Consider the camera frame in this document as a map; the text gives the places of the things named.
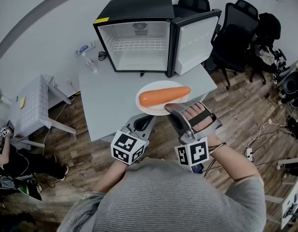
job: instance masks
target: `gray sweater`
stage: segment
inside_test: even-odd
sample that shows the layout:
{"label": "gray sweater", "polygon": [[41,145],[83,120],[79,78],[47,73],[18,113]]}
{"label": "gray sweater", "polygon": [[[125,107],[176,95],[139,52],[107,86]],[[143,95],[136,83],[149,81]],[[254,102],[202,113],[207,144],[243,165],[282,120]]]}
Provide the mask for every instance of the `gray sweater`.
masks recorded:
{"label": "gray sweater", "polygon": [[58,232],[261,232],[263,185],[260,177],[249,177],[223,194],[173,161],[144,159],[107,194],[91,192],[79,200]]}

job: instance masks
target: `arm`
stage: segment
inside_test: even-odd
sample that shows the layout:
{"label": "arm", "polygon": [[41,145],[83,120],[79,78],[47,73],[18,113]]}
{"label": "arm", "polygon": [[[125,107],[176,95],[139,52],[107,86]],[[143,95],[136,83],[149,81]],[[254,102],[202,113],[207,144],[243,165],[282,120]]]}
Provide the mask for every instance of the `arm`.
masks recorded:
{"label": "arm", "polygon": [[[216,136],[208,137],[208,145],[220,145],[222,141]],[[220,163],[229,176],[238,181],[250,176],[260,176],[257,168],[245,156],[224,145],[214,151],[211,156]]]}
{"label": "arm", "polygon": [[93,187],[92,191],[107,193],[123,178],[127,167],[128,165],[125,163],[115,160],[106,174]]}
{"label": "arm", "polygon": [[11,134],[7,134],[5,137],[5,144],[2,151],[2,154],[0,154],[0,165],[5,165],[9,163],[9,153],[10,153],[10,137]]}

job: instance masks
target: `carrot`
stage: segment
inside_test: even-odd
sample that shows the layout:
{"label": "carrot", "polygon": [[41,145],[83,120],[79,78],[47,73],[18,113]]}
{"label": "carrot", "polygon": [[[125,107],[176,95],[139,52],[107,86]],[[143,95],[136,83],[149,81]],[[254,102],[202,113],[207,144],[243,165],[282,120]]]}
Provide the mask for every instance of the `carrot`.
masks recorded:
{"label": "carrot", "polygon": [[189,94],[189,87],[171,87],[146,91],[140,94],[139,103],[141,106],[155,106],[164,104]]}

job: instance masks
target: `power strip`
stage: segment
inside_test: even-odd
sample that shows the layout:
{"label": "power strip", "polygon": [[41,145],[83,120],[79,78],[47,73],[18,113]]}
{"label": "power strip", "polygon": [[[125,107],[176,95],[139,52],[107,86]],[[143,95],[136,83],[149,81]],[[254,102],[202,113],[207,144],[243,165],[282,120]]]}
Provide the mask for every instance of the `power strip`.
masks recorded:
{"label": "power strip", "polygon": [[246,149],[246,153],[245,153],[245,156],[248,160],[252,161],[252,148],[247,148]]}

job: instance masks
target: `white plate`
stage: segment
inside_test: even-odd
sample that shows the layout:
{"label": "white plate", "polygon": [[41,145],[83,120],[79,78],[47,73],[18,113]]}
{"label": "white plate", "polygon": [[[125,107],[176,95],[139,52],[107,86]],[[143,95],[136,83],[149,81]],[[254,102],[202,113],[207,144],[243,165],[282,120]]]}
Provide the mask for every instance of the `white plate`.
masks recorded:
{"label": "white plate", "polygon": [[[170,87],[183,87],[183,85],[173,82],[173,81],[157,81],[153,83],[149,83],[148,85],[144,86],[142,89],[140,89],[136,95],[136,105],[138,108],[143,111],[146,114],[150,115],[156,115],[156,116],[162,116],[162,115],[168,115],[166,109],[164,106],[167,103],[161,104],[161,105],[156,105],[156,106],[150,106],[150,107],[144,107],[139,104],[139,96],[141,93],[145,91],[150,91],[150,90],[156,90],[156,89],[162,89],[162,88],[170,88]],[[169,103],[183,103],[188,101],[188,94],[183,96],[182,98],[170,101]]]}

